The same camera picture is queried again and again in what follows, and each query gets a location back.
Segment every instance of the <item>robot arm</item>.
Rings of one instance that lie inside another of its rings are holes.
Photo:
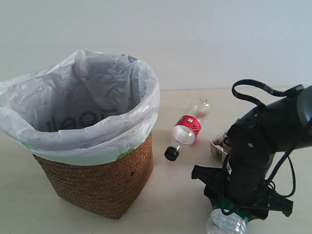
[[[254,97],[243,95],[235,86],[247,84],[283,97],[265,105]],[[271,89],[255,80],[240,80],[233,85],[233,95],[239,99],[253,102],[257,106],[238,119],[228,130],[218,149],[225,156],[222,168],[195,166],[193,179],[200,179],[206,184],[204,191],[212,205],[226,201],[233,204],[233,209],[223,213],[229,215],[237,210],[245,210],[252,219],[266,219],[269,210],[281,211],[289,216],[293,202],[275,191],[272,181],[280,165],[289,159],[295,150],[312,146],[312,86],[295,86],[285,92]],[[272,165],[276,152],[286,152],[265,179]]]

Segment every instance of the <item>bottle cap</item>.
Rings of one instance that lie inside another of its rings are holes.
[[[175,147],[169,146],[165,152],[166,159],[170,161],[175,161],[176,158],[179,156],[179,151],[176,150]]]

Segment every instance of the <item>white plastic bag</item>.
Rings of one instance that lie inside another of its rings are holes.
[[[33,154],[72,165],[115,161],[150,134],[159,83],[143,61],[76,51],[0,83],[0,129]]]

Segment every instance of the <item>woven basket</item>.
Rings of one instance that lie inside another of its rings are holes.
[[[34,157],[60,197],[98,215],[119,219],[153,170],[152,135],[131,153],[102,165],[76,166]]]

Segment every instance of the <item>white wall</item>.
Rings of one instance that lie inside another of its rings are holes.
[[[311,10],[311,0],[2,0],[0,80],[91,49],[146,61],[162,89],[307,85]]]

